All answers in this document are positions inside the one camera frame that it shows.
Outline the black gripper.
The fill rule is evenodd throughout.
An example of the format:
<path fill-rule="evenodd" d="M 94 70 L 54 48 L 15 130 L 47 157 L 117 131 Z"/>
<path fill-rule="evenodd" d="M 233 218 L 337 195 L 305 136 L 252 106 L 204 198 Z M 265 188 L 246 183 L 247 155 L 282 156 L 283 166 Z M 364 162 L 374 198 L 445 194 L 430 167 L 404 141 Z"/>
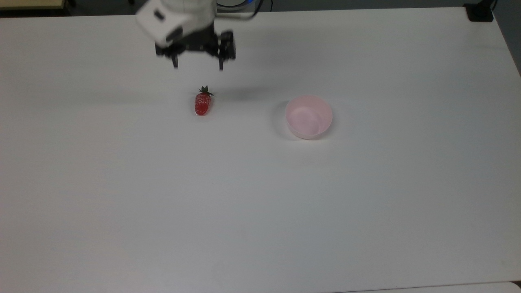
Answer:
<path fill-rule="evenodd" d="M 170 58 L 175 69 L 179 66 L 179 55 L 186 51 L 206 52 L 219 59 L 219 71 L 223 71 L 224 62 L 236 59 L 236 43 L 232 30 L 226 30 L 218 35 L 214 24 L 199 31 L 184 35 L 181 27 L 175 28 L 166 37 L 167 45 L 155 44 L 155 54 Z"/>

